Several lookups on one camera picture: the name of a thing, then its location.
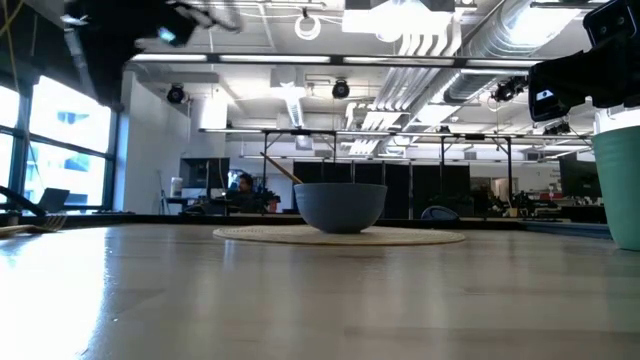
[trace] round placemat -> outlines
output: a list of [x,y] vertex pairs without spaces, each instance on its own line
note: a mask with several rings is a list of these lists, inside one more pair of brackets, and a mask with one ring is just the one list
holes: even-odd
[[299,245],[437,245],[464,240],[447,231],[370,227],[360,234],[327,234],[307,225],[220,228],[213,235],[223,239]]

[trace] teal mug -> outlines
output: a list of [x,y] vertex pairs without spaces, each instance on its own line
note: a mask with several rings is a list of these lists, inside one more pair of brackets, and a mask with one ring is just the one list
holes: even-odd
[[640,126],[598,134],[593,149],[613,241],[640,251]]

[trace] gray bowl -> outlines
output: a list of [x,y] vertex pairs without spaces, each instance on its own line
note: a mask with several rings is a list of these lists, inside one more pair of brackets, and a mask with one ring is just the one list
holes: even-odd
[[373,225],[387,195],[386,186],[370,184],[301,184],[294,189],[304,221],[333,234],[359,233]]

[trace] window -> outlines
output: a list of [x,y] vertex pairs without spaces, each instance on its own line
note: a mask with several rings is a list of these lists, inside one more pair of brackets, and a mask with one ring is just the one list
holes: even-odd
[[48,187],[67,189],[66,205],[102,205],[104,171],[103,158],[31,142],[24,195],[37,203]]
[[33,87],[32,133],[105,153],[111,110],[54,80],[41,76]]
[[[13,137],[0,134],[0,185],[9,186],[9,174],[11,173],[11,155],[13,153]],[[7,199],[0,195],[0,203]]]
[[0,125],[16,126],[20,109],[20,95],[13,90],[0,86]]

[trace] glass wall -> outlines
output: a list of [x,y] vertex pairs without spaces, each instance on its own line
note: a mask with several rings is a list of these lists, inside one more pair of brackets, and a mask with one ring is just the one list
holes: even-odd
[[[67,209],[110,208],[116,116],[44,76],[28,90],[0,86],[0,185],[36,204],[56,188],[70,191]],[[0,195],[0,208],[6,202]]]

